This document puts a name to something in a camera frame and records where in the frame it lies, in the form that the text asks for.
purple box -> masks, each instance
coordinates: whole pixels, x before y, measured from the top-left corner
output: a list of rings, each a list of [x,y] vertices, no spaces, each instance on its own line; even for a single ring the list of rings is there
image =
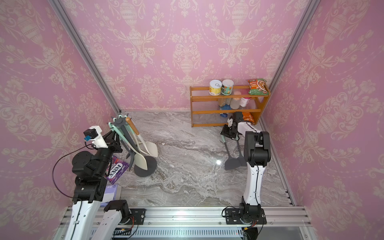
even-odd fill
[[[107,179],[111,184],[114,184],[119,177],[129,168],[129,163],[118,159],[115,155],[112,156],[112,167]]]
[[[116,200],[116,193],[118,191],[118,185],[108,185],[105,188],[103,200],[101,201],[100,206],[105,207],[112,200]]]

bottle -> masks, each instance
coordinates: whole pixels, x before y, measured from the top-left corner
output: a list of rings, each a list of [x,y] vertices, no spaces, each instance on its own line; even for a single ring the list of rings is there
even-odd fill
[[[241,92],[235,92],[234,95],[241,95]],[[238,109],[240,107],[240,98],[232,98],[230,106],[232,109]]]
[[[219,98],[219,99],[217,100],[217,103],[218,103],[219,107],[224,107],[226,101],[227,101],[227,98]]]
[[[251,99],[251,98],[241,98],[240,99],[240,106],[245,107],[248,104],[249,99]]]

black cable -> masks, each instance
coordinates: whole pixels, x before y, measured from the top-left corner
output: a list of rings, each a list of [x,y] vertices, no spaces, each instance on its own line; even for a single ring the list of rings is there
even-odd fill
[[[256,166],[257,166],[257,177],[256,177],[255,199],[256,199],[257,205],[259,205],[259,201],[257,200],[257,196],[256,196],[256,192],[257,192],[257,181],[259,180],[259,165],[256,165]]]
[[[92,145],[92,144],[87,145],[87,142],[84,142],[84,145],[85,145],[88,149],[91,149],[91,150],[96,149],[94,146],[92,146],[92,148],[88,147],[89,145]]]
[[[130,239],[133,235],[135,235],[135,233],[136,233],[138,228],[139,228],[139,225],[137,225],[137,228],[136,228],[135,232],[131,236],[129,236],[126,240]]]
[[[76,221],[74,222],[74,227],[73,227],[73,232],[72,232],[72,236],[71,236],[71,240],[73,238],[73,235],[74,235],[74,231],[76,229],[76,225],[77,225],[77,221],[79,219],[79,216],[80,216],[80,211],[81,211],[81,206],[83,205],[83,201],[80,202],[80,208],[79,208],[79,212],[77,213],[77,217],[76,217]]]
[[[225,209],[227,209],[227,208],[229,208],[229,207],[232,207],[232,208],[234,208],[234,209],[236,208],[236,207],[233,207],[233,206],[227,206],[227,207],[225,207],[225,208],[221,211],[221,216],[222,216],[222,217],[226,217],[226,216],[223,216],[223,212],[224,212]]]
[[[137,228],[136,228],[136,230],[135,230],[135,232],[133,233],[133,234],[135,234],[136,233],[136,231],[137,231],[137,229],[139,228],[139,225],[137,225]],[[124,233],[127,233],[127,232],[129,232],[129,231],[131,231],[132,232],[132,229],[130,228],[130,229],[128,229],[128,230],[125,230],[125,231],[123,231],[123,232],[120,232],[120,233],[118,233],[118,234],[115,234],[116,236],[117,235],[122,235],[122,234],[124,234]]]
[[[260,228],[259,234],[260,234],[260,233],[261,233],[261,231],[263,230],[263,226],[264,226],[264,221],[263,221],[263,225],[262,225],[262,228]]]
[[[57,191],[59,191],[61,194],[63,194],[63,195],[66,196],[66,197],[74,198],[74,197],[71,197],[71,196],[66,195],[65,193],[63,193],[63,192],[57,187],[57,185],[56,185],[56,183],[55,183],[55,178],[53,177],[53,173],[54,173],[55,167],[56,167],[56,165],[59,163],[59,161],[60,161],[61,159],[63,159],[64,157],[66,157],[66,156],[68,156],[68,155],[70,155],[70,154],[72,154],[72,153],[74,153],[74,152],[77,152],[77,151],[79,151],[80,149],[83,149],[83,148],[85,148],[86,146],[89,146],[89,145],[92,145],[92,144],[85,145],[84,147],[81,147],[81,148],[79,148],[79,149],[77,149],[77,150],[75,150],[75,151],[73,151],[73,152],[70,152],[70,153],[68,153],[68,154],[65,154],[63,157],[59,158],[59,160],[57,160],[56,163],[55,163],[55,165],[53,166],[53,169],[52,169],[52,181],[53,181],[53,185],[55,186],[55,188],[57,189]]]

beige spatula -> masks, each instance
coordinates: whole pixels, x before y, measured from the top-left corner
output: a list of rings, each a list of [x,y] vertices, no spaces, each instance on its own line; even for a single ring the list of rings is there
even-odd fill
[[[145,150],[147,151],[147,153],[149,153],[149,155],[153,156],[153,157],[158,157],[159,156],[159,152],[157,150],[157,146],[155,143],[153,142],[146,142],[144,141],[143,137],[140,135],[138,129],[136,128],[136,126],[133,124],[132,120],[130,119],[130,117],[126,117],[125,118],[125,121],[127,121],[128,125],[132,128],[132,130],[135,132],[135,134],[137,135],[137,137],[140,139],[141,143],[143,144]]]

metal vent grille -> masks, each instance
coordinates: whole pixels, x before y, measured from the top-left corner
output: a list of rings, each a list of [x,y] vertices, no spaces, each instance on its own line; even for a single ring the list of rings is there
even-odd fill
[[[97,228],[92,228],[91,235],[96,232]],[[130,233],[117,235],[115,238],[126,238]],[[164,237],[243,237],[241,227],[145,227],[137,230],[132,238],[164,238]]]

